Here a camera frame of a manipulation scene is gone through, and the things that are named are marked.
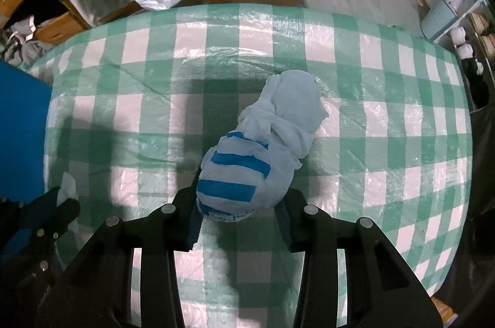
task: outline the metal screw head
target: metal screw head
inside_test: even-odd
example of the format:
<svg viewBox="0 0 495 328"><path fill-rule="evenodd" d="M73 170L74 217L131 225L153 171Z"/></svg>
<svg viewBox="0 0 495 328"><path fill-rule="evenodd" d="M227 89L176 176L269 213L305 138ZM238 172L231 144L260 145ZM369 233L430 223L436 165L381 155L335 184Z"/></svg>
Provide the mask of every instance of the metal screw head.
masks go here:
<svg viewBox="0 0 495 328"><path fill-rule="evenodd" d="M306 205L304 207L304 212L306 212L308 215L316 215L318 213L318 208L314 205Z"/></svg>
<svg viewBox="0 0 495 328"><path fill-rule="evenodd" d="M359 224L363 227L370 228L373 226L373 221L370 218L361 218Z"/></svg>
<svg viewBox="0 0 495 328"><path fill-rule="evenodd" d="M40 262L40 269L44 272L48 269L48 261L43 260Z"/></svg>
<svg viewBox="0 0 495 328"><path fill-rule="evenodd" d="M165 204L163 207L161 207L161 211L164 214L173 214L175 212L175 205L174 204Z"/></svg>
<svg viewBox="0 0 495 328"><path fill-rule="evenodd" d="M115 226L117 225L118 223L120 222L120 219L118 216L110 216L109 218L107 218L107 220L105 221L105 224L107 226Z"/></svg>

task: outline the wrapped object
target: wrapped object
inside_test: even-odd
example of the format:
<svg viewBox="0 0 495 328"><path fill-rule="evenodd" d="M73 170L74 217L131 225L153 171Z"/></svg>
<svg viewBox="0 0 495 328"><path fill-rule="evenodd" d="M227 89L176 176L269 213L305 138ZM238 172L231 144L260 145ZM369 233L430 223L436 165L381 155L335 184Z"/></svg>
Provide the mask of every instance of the wrapped object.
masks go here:
<svg viewBox="0 0 495 328"><path fill-rule="evenodd" d="M237 222L284 197L328 117L314 77L290 70L272 75L239 125L210 148L201 163L197 204L207 217Z"/></svg>

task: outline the blue panel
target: blue panel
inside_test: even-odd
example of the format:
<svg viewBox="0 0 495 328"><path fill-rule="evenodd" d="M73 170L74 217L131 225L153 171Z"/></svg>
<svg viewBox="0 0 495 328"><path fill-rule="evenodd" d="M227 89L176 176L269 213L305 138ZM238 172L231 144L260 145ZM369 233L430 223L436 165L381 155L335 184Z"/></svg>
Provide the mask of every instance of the blue panel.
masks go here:
<svg viewBox="0 0 495 328"><path fill-rule="evenodd" d="M43 154L51 88L0 62L0 197L29 203L45 192Z"/></svg>
<svg viewBox="0 0 495 328"><path fill-rule="evenodd" d="M270 174L270 165L254 156L242 156L236 155L235 153L218 153L218 151L215 151L211 157L211 161L217 165L247 167L251 170L259 171L265 178Z"/></svg>
<svg viewBox="0 0 495 328"><path fill-rule="evenodd" d="M31 237L30 229L21 229L5 244L4 248L0 252L0 263L4 263L11 256L21 251L29 244L29 238Z"/></svg>
<svg viewBox="0 0 495 328"><path fill-rule="evenodd" d="M246 141L251 141L251 142L256 142L257 144L263 146L263 148L268 149L268 144L262 144L261 142L258 141L252 141L251 139L244 138L244 135L241 133L241 131L232 131L226 135L227 138L231 137L237 137L237 138L242 138L245 139Z"/></svg>
<svg viewBox="0 0 495 328"><path fill-rule="evenodd" d="M247 184L201 179L197 182L197 191L202 194L232 201L249 202L255 190L255 186Z"/></svg>

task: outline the gray cloth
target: gray cloth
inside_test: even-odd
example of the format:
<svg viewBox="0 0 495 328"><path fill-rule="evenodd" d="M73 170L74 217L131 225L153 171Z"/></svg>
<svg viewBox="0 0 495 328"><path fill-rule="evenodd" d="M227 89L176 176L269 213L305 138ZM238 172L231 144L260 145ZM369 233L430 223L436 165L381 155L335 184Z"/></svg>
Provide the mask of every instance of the gray cloth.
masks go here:
<svg viewBox="0 0 495 328"><path fill-rule="evenodd" d="M35 30L31 18L15 23L10 29L0 29L0 60L14 67L33 65L50 51L52 44L32 39Z"/></svg>

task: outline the checkered tablecloth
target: checkered tablecloth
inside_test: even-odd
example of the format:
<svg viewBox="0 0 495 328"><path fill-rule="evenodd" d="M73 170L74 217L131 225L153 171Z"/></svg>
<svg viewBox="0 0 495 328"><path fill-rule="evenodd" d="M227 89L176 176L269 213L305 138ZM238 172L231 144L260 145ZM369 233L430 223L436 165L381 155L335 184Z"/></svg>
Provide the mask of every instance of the checkered tablecloth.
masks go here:
<svg viewBox="0 0 495 328"><path fill-rule="evenodd" d="M329 117L292 186L338 218L372 218L430 294L449 269L467 211L471 126L454 56L397 28L303 8L222 5L126 18L76 35L28 70L53 82L45 181L76 180L70 257L112 214L147 215L189 185L268 76L316 77ZM340 257L339 323L346 320ZM139 251L132 305L139 322ZM205 220L177 253L187 326L291 326L301 255L273 211Z"/></svg>

